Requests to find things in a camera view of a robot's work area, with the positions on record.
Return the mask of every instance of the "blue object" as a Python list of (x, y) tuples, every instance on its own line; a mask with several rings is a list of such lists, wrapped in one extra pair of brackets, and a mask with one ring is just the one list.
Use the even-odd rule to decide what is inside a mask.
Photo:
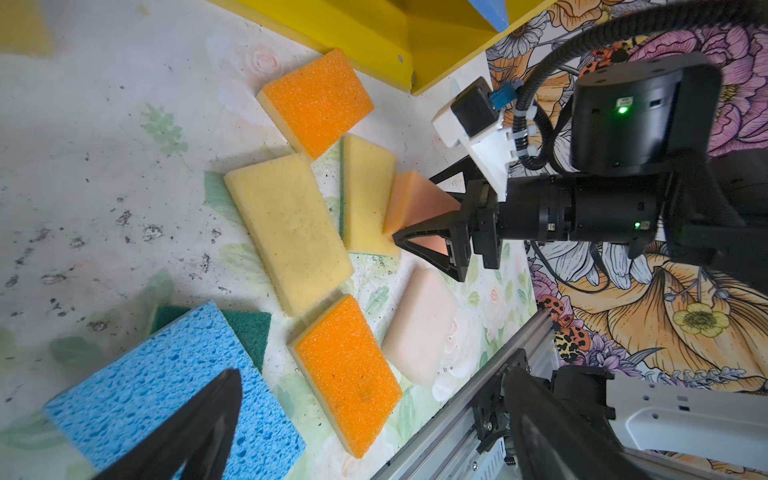
[(509, 26), (509, 16), (504, 0), (469, 0), (469, 3), (496, 31), (504, 31)]
[(213, 302), (63, 392), (45, 414), (101, 471), (230, 367), (240, 370), (243, 403), (223, 478), (283, 478), (306, 445)]
[(497, 91), (491, 93), (488, 97), (491, 99), (494, 108), (496, 110), (504, 110), (507, 105), (512, 103), (512, 101), (518, 97), (515, 93), (515, 89), (519, 88), (521, 85), (522, 82), (519, 80), (515, 80), (514, 83), (507, 81), (503, 83)]

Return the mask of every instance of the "white tabletop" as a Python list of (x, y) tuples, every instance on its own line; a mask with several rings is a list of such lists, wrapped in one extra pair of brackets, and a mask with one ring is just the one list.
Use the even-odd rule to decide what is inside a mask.
[[(39, 409), (145, 339), (160, 304), (273, 314), (262, 374), (307, 443), (292, 478), (368, 478), (533, 313), (520, 243), (499, 271), (475, 257), (467, 283), (446, 280), (460, 309), (444, 372), (432, 388), (396, 372), (404, 399), (355, 460), (285, 347), (311, 315), (282, 314), (218, 175), (291, 152), (254, 93), (319, 54), (203, 0), (41, 10), (53, 56), (0, 55), (0, 477), (92, 475)], [(414, 98), (359, 74), (376, 109), (352, 132), (431, 176), (465, 155), (432, 116), (480, 75), (484, 55)], [(338, 147), (313, 169), (338, 220)], [(352, 257), (343, 290), (381, 340), (424, 262)]]

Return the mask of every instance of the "yellow plastic bin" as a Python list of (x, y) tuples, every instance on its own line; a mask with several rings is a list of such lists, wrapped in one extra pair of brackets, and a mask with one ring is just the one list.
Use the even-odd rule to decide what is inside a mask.
[(321, 53), (341, 48), (358, 70), (419, 95), (554, 0), (507, 0), (502, 32), (468, 0), (209, 1)]

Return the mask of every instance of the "white sponge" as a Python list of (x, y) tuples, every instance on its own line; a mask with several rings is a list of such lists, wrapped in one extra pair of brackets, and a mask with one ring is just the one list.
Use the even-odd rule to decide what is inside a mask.
[(457, 308), (437, 270), (413, 271), (382, 344), (386, 358), (411, 382), (435, 381)]

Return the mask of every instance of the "blue connector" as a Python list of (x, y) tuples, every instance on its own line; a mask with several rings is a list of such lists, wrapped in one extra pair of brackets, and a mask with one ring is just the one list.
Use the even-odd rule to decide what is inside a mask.
[(512, 103), (513, 100), (518, 97), (515, 91), (522, 85), (523, 82), (521, 82), (519, 78), (514, 81), (506, 81), (501, 85), (501, 87), (498, 88), (497, 91), (491, 93), (488, 98), (491, 99), (491, 103), (493, 103), (493, 107), (496, 110), (504, 110), (507, 105)]

